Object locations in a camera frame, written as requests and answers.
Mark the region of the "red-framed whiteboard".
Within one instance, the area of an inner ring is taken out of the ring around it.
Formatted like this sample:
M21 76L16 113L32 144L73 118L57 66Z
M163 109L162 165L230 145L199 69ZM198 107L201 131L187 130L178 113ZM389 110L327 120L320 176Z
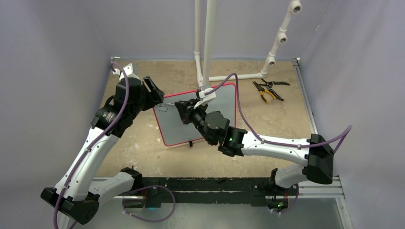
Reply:
M237 101L235 83L225 83L216 92L216 98L209 102L206 107L198 107L197 111L191 110L189 118L191 123L184 124L183 118L175 106L175 102L189 101L197 98L197 90L171 94L164 97L162 103L153 108L155 118L160 130L164 145L176 146L187 144L204 137L197 130L197 122L205 120L205 116L211 112L220 112L225 119L229 120L229 125L236 126Z

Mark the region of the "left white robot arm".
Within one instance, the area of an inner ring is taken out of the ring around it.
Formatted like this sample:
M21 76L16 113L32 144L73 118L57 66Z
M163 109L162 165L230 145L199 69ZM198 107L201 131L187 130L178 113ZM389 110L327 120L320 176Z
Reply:
M136 116L162 103L164 92L146 76L142 80L129 77L116 85L115 95L109 97L91 123L88 136L75 161L63 178L46 187L41 199L76 223L86 224L99 207L113 197L128 192L137 195L143 188L142 174L126 167L99 185L93 178L112 147L123 136Z

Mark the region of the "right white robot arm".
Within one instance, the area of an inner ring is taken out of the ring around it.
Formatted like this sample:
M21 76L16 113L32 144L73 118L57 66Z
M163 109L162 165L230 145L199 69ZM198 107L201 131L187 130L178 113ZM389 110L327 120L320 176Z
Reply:
M324 137L312 134L309 139L286 139L256 135L230 125L220 111L206 112L196 99L174 103L184 125L193 124L203 139L226 156L265 156L290 161L284 169L274 169L268 188L280 194L292 185L309 180L329 185L333 181L334 150Z

